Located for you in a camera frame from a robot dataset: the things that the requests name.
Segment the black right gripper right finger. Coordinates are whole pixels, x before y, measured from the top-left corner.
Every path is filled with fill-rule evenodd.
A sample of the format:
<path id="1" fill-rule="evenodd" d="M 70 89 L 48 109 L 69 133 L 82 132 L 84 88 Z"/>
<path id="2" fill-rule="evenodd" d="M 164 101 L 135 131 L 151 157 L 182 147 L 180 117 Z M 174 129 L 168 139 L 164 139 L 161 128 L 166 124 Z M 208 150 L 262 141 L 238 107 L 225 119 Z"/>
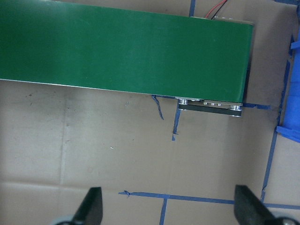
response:
<path id="1" fill-rule="evenodd" d="M 239 225 L 277 225 L 273 214 L 246 185 L 236 185 L 234 215 Z"/>

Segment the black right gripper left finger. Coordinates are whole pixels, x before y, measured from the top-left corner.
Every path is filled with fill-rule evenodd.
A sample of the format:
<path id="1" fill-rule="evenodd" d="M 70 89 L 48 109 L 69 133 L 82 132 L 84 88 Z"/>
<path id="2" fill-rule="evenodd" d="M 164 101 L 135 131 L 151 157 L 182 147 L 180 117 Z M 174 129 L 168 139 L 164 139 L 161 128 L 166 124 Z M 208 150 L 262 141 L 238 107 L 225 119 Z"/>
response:
<path id="1" fill-rule="evenodd" d="M 91 187 L 78 210 L 74 214 L 72 225 L 100 225 L 103 219 L 103 199 L 101 187 Z"/>

